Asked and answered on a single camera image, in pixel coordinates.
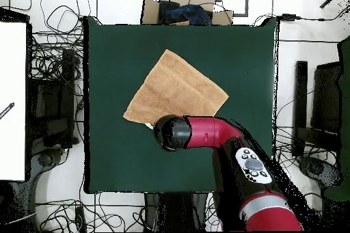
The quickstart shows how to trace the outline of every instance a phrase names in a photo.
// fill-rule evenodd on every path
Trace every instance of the white screen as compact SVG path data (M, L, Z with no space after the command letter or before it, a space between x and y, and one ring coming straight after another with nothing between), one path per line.
M25 23L0 22L0 180L25 179L26 40Z

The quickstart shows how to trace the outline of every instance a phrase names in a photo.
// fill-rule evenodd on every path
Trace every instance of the gray button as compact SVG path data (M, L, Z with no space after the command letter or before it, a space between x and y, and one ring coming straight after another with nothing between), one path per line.
M263 164L260 161L254 159L247 160L245 162L245 166L247 169L252 169L254 171L261 171L263 169Z

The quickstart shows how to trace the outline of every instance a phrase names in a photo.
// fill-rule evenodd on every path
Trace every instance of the towel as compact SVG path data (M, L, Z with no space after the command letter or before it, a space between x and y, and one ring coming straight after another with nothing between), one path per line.
M177 54L165 50L123 117L154 123L165 115L214 116L228 95Z

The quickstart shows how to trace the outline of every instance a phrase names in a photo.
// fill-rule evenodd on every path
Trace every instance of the cardboard box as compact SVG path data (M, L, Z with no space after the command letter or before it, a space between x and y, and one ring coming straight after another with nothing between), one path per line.
M180 6L187 5L189 0L171 0L177 2ZM205 12L211 18L213 25L230 25L232 22L233 11L226 10L214 12L215 0L191 0L190 4L201 5ZM145 24L158 24L159 21L159 4L155 0L144 0L142 8L141 22Z

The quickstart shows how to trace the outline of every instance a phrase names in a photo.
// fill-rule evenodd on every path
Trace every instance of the green tabletop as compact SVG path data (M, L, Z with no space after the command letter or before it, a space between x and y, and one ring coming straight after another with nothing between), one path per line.
M122 117L165 49L218 84L229 98L217 116L240 122L271 155L276 24L98 25L88 18L86 192L215 190L210 148L166 152L147 126Z

